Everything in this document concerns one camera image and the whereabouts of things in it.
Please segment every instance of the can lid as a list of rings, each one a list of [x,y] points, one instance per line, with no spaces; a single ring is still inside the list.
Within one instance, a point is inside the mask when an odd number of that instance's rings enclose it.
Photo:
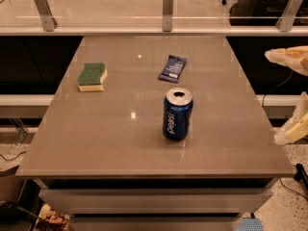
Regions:
[[[173,105],[184,106],[192,102],[193,95],[189,90],[175,88],[167,92],[167,100]]]

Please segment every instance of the brown tabletop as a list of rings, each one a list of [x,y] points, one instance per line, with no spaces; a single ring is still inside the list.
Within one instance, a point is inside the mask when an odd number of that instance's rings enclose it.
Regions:
[[[158,80],[168,55],[188,63]],[[79,92],[84,63],[108,69],[103,92]],[[163,136],[168,90],[192,92],[188,136]],[[293,169],[224,37],[87,37],[17,175],[30,178],[281,177]]]

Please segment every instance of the sponge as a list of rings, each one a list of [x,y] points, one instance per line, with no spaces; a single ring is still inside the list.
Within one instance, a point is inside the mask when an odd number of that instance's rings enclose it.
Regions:
[[[107,77],[107,69],[103,63],[84,64],[84,69],[78,77],[80,91],[102,91]]]

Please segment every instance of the soda can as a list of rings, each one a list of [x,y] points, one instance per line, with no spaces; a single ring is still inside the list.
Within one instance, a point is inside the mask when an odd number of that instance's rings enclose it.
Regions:
[[[189,90],[169,90],[164,100],[164,135],[172,140],[184,139],[189,132],[192,110],[193,96]]]

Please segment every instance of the table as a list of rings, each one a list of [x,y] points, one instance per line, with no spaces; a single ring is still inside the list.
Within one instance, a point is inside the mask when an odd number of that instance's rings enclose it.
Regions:
[[[158,80],[168,55],[188,63]],[[79,92],[84,63],[105,63],[103,92]],[[168,90],[192,92],[190,131],[163,136]],[[225,37],[85,37],[17,175],[77,230],[233,230],[294,174]]]

